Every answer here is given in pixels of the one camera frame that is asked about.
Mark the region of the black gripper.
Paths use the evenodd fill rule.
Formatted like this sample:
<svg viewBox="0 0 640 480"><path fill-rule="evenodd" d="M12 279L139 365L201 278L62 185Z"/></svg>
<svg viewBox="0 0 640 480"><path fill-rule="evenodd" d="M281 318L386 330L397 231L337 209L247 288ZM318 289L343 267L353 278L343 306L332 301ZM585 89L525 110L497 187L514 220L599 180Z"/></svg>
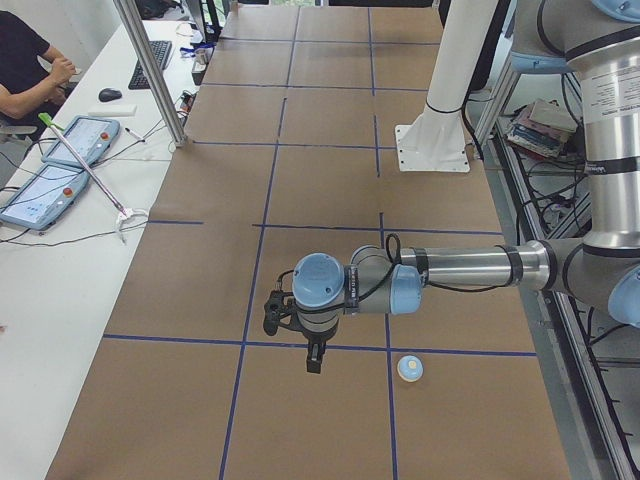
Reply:
<svg viewBox="0 0 640 480"><path fill-rule="evenodd" d="M306 356L306 371L308 373L321 373L326 344L336 335L337 331L337 327L332 327L331 329L323 332L314 332L306 328L302 330L303 336L309 343Z"/></svg>

